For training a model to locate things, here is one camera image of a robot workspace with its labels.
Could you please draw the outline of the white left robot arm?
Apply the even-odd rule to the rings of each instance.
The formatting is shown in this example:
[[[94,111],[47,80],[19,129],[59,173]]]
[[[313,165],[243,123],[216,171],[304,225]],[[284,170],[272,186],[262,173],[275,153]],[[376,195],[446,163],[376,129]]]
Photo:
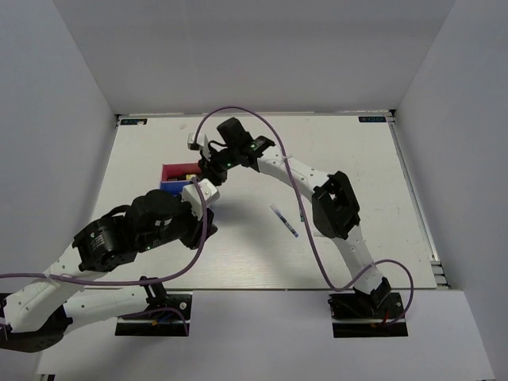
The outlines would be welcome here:
[[[172,241],[201,252],[204,241],[217,232],[210,207],[219,197],[219,191],[205,183],[187,185],[177,195],[151,190],[90,222],[44,273],[21,290],[1,295],[1,347],[41,352],[70,332],[109,318],[169,314],[187,322],[181,301],[156,277],[141,276],[95,296],[83,297],[81,292],[117,267],[131,264],[138,254]]]

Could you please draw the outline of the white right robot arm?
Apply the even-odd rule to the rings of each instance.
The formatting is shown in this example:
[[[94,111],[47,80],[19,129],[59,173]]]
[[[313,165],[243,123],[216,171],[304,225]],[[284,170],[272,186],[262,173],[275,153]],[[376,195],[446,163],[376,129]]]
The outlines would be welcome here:
[[[307,199],[311,204],[311,212],[303,215],[306,229],[317,229],[341,254],[360,310],[370,317],[385,310],[391,285],[364,241],[360,205],[348,176],[342,171],[327,174],[296,160],[287,154],[279,135],[254,138],[235,117],[222,122],[217,131],[223,140],[219,149],[199,132],[188,138],[189,149],[201,155],[202,175],[220,186],[229,170],[242,166],[292,187],[298,203]]]

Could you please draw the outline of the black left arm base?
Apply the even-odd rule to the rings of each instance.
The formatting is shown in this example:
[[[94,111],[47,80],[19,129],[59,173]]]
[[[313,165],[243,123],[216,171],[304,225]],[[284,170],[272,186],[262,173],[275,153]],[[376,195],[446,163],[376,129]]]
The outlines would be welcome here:
[[[150,306],[136,317],[118,318],[117,337],[187,337],[191,328],[192,293],[169,294],[168,300]]]

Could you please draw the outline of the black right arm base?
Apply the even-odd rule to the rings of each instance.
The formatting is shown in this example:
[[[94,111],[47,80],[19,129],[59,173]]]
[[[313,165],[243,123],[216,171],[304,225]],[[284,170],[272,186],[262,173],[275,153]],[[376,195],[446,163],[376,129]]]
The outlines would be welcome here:
[[[408,337],[401,295],[392,292],[377,310],[360,304],[354,293],[331,294],[328,298],[334,338]]]

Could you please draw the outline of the blue ink pen refill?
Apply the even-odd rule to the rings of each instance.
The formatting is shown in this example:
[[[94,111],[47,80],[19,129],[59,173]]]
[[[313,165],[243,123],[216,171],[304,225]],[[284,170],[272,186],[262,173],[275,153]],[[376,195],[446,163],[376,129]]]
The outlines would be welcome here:
[[[274,204],[271,204],[270,206],[270,209],[272,210],[272,212],[277,216],[277,218],[285,225],[285,227],[291,232],[291,234],[298,238],[299,237],[299,234],[298,232],[295,230],[295,228],[290,224],[290,222],[283,216],[283,214],[280,212],[280,210],[274,205]]]

